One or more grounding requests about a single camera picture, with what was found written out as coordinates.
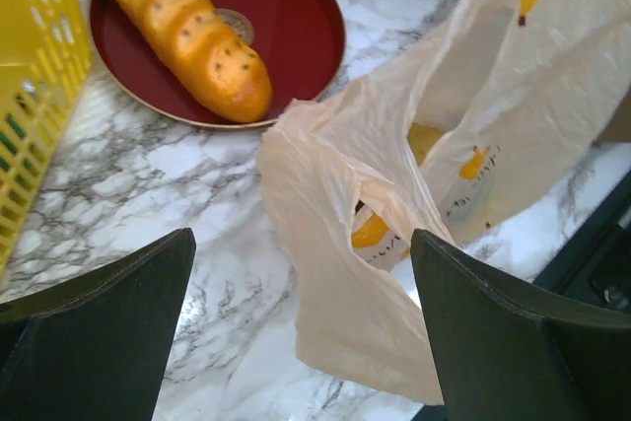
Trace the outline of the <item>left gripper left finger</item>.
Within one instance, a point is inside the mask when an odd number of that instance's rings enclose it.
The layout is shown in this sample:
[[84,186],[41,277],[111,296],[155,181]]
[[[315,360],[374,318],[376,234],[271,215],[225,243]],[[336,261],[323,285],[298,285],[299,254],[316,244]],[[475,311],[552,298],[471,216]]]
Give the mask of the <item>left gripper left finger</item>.
[[2,419],[151,419],[195,250],[178,229],[2,304]]

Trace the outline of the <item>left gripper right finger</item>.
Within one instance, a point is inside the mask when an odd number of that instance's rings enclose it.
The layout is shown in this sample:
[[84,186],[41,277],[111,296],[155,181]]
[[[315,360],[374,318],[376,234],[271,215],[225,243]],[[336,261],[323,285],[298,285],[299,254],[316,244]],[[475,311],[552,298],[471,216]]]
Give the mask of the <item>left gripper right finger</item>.
[[414,231],[414,277],[451,420],[627,420],[630,316]]

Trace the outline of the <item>peach plastic grocery bag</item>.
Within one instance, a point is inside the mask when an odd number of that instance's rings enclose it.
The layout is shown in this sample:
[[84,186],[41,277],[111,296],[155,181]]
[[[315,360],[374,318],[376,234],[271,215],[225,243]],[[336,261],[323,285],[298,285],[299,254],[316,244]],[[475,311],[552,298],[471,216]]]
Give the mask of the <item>peach plastic grocery bag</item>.
[[[298,280],[296,354],[341,379],[439,404],[401,252],[351,245],[363,203],[408,243],[460,244],[528,208],[586,154],[630,87],[630,0],[460,0],[398,58],[292,104],[257,154],[264,208]],[[441,130],[421,166],[413,122]]]

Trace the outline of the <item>brown bread slice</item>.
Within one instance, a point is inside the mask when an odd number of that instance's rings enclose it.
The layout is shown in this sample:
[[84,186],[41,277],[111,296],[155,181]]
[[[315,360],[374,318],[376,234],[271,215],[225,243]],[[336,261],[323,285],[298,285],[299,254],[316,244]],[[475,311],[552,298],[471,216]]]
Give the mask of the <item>brown bread slice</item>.
[[434,127],[416,122],[411,124],[407,134],[407,142],[418,166],[423,164],[431,148],[443,135],[441,130]]

